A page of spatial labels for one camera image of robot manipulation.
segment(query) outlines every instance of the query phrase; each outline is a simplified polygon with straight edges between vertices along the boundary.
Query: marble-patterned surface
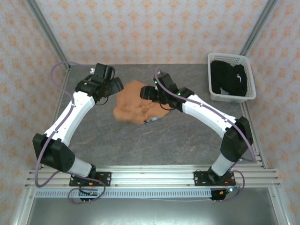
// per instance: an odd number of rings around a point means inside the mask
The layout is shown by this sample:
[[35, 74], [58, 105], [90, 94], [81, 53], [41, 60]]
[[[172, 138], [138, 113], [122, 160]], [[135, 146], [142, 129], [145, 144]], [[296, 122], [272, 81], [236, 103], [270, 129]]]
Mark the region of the marble-patterned surface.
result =
[[[92, 66], [72, 66], [68, 91], [89, 74]], [[137, 79], [153, 85], [156, 67], [168, 72], [180, 87], [187, 87], [215, 108], [242, 116], [239, 104], [212, 101], [205, 64], [115, 65], [123, 84]], [[69, 103], [63, 97], [60, 113]], [[212, 164], [220, 153], [221, 138], [208, 126], [179, 111], [148, 124], [130, 124], [113, 116], [116, 95], [107, 104], [94, 106], [75, 131], [70, 149], [77, 157], [95, 165]]]

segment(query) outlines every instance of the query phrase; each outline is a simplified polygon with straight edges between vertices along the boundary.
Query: white logo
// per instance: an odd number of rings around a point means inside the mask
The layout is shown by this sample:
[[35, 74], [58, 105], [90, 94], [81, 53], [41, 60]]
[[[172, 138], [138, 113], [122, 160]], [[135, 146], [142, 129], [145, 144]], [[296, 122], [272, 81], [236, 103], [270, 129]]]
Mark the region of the white logo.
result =
[[240, 77], [239, 74], [237, 74], [236, 77], [238, 77], [240, 79], [240, 82], [242, 81], [242, 78]]

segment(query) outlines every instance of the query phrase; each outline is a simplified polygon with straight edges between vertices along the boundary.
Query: white plastic basket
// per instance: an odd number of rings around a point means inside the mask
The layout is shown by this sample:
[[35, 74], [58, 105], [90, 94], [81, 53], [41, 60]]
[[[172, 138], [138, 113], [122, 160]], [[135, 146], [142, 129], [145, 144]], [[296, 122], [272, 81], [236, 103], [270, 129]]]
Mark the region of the white plastic basket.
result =
[[[230, 63], [232, 66], [241, 64], [245, 68], [245, 73], [247, 76], [247, 93], [244, 97], [242, 96], [234, 96], [229, 95], [228, 92], [221, 89], [221, 94], [216, 94], [212, 92], [211, 89], [211, 73], [210, 73], [210, 63], [214, 60], [224, 61]], [[252, 75], [252, 70], [250, 67], [250, 62], [247, 57], [236, 54], [228, 54], [228, 53], [219, 53], [219, 52], [211, 52], [208, 54], [208, 81], [209, 81], [209, 89], [210, 89], [210, 98], [216, 101], [223, 102], [235, 102], [242, 103], [246, 100], [252, 100], [256, 98], [255, 85]]]

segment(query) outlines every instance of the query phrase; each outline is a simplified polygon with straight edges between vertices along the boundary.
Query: orange towel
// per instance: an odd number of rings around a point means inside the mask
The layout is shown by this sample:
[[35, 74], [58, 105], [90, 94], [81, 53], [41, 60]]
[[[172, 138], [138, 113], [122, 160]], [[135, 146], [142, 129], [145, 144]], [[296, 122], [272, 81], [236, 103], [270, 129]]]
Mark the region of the orange towel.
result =
[[144, 86], [146, 84], [133, 80], [117, 93], [117, 106], [113, 110], [117, 120], [142, 124], [154, 117], [162, 118], [168, 114], [169, 111], [162, 109], [159, 103], [141, 99], [140, 91]]

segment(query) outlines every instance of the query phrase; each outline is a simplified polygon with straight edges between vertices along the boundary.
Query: patterned wallpaper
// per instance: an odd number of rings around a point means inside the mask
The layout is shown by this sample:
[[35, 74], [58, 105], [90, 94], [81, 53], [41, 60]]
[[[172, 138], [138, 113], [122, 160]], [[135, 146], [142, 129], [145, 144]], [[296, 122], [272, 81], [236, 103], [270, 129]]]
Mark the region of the patterned wallpaper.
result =
[[280, 170], [300, 221], [300, 4], [281, 0], [248, 57], [257, 98], [248, 102], [268, 166]]
[[207, 63], [239, 54], [267, 0], [37, 0], [68, 60]]
[[0, 1], [0, 37], [0, 224], [9, 225], [37, 161], [32, 138], [53, 118], [59, 93], [49, 72], [59, 59], [24, 0]]

